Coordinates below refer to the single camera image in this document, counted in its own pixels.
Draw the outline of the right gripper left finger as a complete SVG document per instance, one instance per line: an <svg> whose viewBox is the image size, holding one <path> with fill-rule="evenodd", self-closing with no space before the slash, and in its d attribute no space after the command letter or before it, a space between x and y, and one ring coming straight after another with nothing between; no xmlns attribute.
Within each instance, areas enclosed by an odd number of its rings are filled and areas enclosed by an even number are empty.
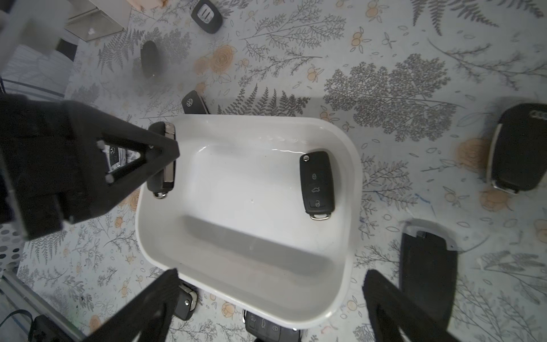
<svg viewBox="0 0 547 342"><path fill-rule="evenodd" d="M165 341L179 298L179 277L169 269L86 341Z"/></svg>

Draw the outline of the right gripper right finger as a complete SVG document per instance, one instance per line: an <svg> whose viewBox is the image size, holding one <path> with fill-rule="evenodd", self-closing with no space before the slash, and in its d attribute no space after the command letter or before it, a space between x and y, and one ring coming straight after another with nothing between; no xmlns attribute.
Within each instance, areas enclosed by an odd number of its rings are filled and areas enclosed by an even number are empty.
<svg viewBox="0 0 547 342"><path fill-rule="evenodd" d="M458 342L380 272L369 270L362 290L376 341Z"/></svg>

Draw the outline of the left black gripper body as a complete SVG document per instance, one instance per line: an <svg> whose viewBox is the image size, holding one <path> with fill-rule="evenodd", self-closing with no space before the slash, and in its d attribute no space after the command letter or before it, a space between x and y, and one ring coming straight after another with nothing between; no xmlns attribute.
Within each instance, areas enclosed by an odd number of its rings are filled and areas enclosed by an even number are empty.
<svg viewBox="0 0 547 342"><path fill-rule="evenodd" d="M111 210L100 138L111 116L75 101L1 96L1 222L38 239Z"/></svg>

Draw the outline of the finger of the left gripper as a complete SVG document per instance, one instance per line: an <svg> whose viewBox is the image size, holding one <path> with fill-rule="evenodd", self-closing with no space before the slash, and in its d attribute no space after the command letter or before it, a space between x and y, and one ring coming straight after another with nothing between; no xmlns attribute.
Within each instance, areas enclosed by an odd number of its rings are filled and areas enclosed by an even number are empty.
<svg viewBox="0 0 547 342"><path fill-rule="evenodd" d="M95 212L105 214L142 184L147 184L148 179L159 171L162 165L149 156L150 147L159 148L165 141L161 135L112 115L102 114L98 120L99 137L104 143L138 154L137 159L126 165L105 171L103 179L95 186L98 195Z"/></svg>

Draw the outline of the black car key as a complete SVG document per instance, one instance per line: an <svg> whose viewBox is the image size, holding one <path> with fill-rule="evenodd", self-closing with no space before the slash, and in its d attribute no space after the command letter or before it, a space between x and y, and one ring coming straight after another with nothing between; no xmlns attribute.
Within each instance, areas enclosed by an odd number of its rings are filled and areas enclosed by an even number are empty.
<svg viewBox="0 0 547 342"><path fill-rule="evenodd" d="M400 290L447 329L457 287L458 251L445 232L409 225L400 243Z"/></svg>
<svg viewBox="0 0 547 342"><path fill-rule="evenodd" d="M142 73L145 78L156 77L161 73L160 54L153 41L146 41L140 50Z"/></svg>
<svg viewBox="0 0 547 342"><path fill-rule="evenodd" d="M207 105L196 91L190 91L182 99L181 104L185 114L209 114Z"/></svg>
<svg viewBox="0 0 547 342"><path fill-rule="evenodd" d="M156 199L164 199L175 187L176 158L178 152L176 144L176 130L172 123L156 122L148 130L161 135L164 144L159 148L150 147L149 156L155 162L160 161L162 167L147 181L147 187Z"/></svg>
<svg viewBox="0 0 547 342"><path fill-rule="evenodd" d="M179 296L174 316L182 321L189 321L197 306L198 292L194 286L184 281L179 282L178 288Z"/></svg>
<svg viewBox="0 0 547 342"><path fill-rule="evenodd" d="M254 313L243 310L242 321L257 342L301 342L300 330L279 326Z"/></svg>

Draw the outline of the black car key front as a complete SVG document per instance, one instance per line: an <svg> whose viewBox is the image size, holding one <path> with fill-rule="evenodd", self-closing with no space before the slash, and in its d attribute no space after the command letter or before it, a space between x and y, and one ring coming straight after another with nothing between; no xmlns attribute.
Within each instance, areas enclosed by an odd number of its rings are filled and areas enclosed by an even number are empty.
<svg viewBox="0 0 547 342"><path fill-rule="evenodd" d="M196 91L190 91L182 99L181 104L185 114L209 114L207 105Z"/></svg>

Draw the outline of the white rectangular storage box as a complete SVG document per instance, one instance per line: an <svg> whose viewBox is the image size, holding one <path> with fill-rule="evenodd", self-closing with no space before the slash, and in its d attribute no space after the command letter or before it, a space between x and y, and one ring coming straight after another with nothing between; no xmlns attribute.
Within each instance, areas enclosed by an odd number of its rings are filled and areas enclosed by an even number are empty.
<svg viewBox="0 0 547 342"><path fill-rule="evenodd" d="M182 115L180 156L164 199L142 188L140 250L161 269L279 325L310 329L342 305L359 238L360 156L338 127L317 118ZM324 151L335 209L313 220L299 161Z"/></svg>

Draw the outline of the black flip key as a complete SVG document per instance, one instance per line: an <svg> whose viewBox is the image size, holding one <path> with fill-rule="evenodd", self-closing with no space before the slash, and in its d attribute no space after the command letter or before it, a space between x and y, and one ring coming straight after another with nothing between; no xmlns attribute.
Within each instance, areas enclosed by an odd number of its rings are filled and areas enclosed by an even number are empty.
<svg viewBox="0 0 547 342"><path fill-rule="evenodd" d="M305 212L315 221L329 219L336 204L328 153L318 150L302 155L299 159L299 171Z"/></svg>
<svg viewBox="0 0 547 342"><path fill-rule="evenodd" d="M487 165L487 180L516 195L538 187L546 174L546 104L520 103L498 121Z"/></svg>

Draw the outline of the black key silver trim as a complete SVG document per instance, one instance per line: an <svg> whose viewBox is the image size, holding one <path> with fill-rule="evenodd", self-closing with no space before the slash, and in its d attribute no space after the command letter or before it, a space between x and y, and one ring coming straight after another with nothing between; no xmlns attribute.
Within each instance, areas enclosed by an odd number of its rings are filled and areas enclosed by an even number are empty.
<svg viewBox="0 0 547 342"><path fill-rule="evenodd" d="M192 8L191 17L208 34L216 34L223 24L220 11L209 0L196 1Z"/></svg>

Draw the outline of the white mini drawer cabinet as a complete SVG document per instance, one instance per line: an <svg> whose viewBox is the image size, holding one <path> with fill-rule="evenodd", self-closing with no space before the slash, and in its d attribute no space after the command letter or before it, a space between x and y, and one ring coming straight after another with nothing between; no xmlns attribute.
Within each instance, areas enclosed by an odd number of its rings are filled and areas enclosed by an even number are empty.
<svg viewBox="0 0 547 342"><path fill-rule="evenodd" d="M126 0L70 0L65 30L89 42L128 27L132 6Z"/></svg>

